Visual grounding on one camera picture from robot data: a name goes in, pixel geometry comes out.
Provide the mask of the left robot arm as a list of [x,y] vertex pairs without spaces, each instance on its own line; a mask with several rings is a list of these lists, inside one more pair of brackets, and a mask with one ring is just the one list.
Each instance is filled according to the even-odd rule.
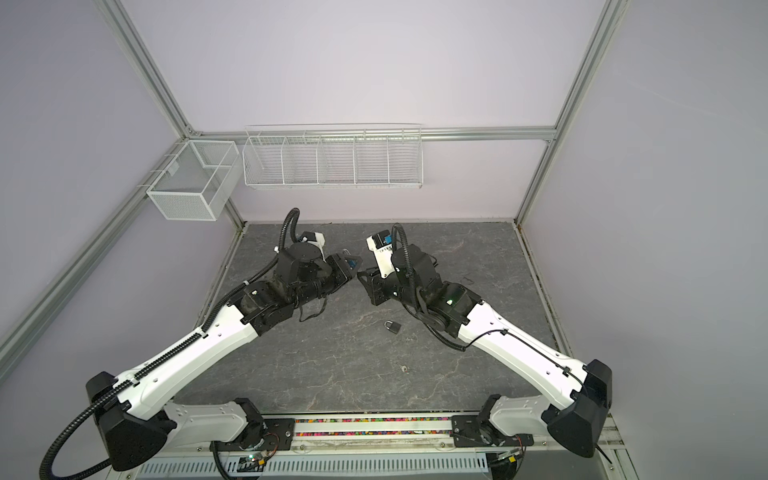
[[200,326],[132,369],[119,375],[101,372],[87,382],[89,405],[48,448],[40,478],[55,478],[56,457],[88,419],[95,421],[108,457],[76,473],[78,479],[108,467],[131,470],[170,446],[207,443],[216,451],[221,446],[247,450],[264,444],[268,428],[246,398],[190,407],[172,400],[219,360],[301,312],[305,304],[327,301],[355,278],[361,258],[346,252],[325,254],[321,233],[297,234],[299,216],[299,209],[289,211],[274,257],[225,294]]

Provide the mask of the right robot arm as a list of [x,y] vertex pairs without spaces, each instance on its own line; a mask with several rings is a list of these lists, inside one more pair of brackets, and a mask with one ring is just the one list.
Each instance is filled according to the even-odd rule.
[[584,458],[598,442],[612,406],[613,372],[604,362],[584,363],[513,325],[467,286],[443,280],[436,261],[410,243],[396,223],[368,237],[376,264],[359,273],[371,302],[399,302],[443,345],[477,348],[526,380],[538,397],[488,398],[476,418],[481,441],[492,445],[519,434],[548,435]]

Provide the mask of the grey padlock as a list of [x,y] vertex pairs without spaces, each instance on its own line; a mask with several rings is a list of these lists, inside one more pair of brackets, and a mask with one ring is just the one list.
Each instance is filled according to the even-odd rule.
[[402,325],[395,321],[385,321],[384,327],[390,333],[397,335],[400,332]]

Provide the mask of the white mesh box basket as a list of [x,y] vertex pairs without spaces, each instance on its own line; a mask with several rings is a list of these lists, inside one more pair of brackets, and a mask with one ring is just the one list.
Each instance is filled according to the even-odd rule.
[[188,140],[148,188],[150,200],[172,221],[215,221],[242,176],[233,141]]

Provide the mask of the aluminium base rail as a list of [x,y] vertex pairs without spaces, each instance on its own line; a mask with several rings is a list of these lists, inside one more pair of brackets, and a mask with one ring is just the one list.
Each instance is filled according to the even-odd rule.
[[215,443],[224,452],[272,456],[333,449],[389,451],[470,449],[521,455],[551,443],[590,458],[605,443],[604,409],[583,404],[559,412],[539,397],[492,396],[478,412],[375,413],[263,416],[243,399],[220,405],[171,403],[150,420],[116,409],[103,414],[103,432],[114,469],[134,469],[162,451]]

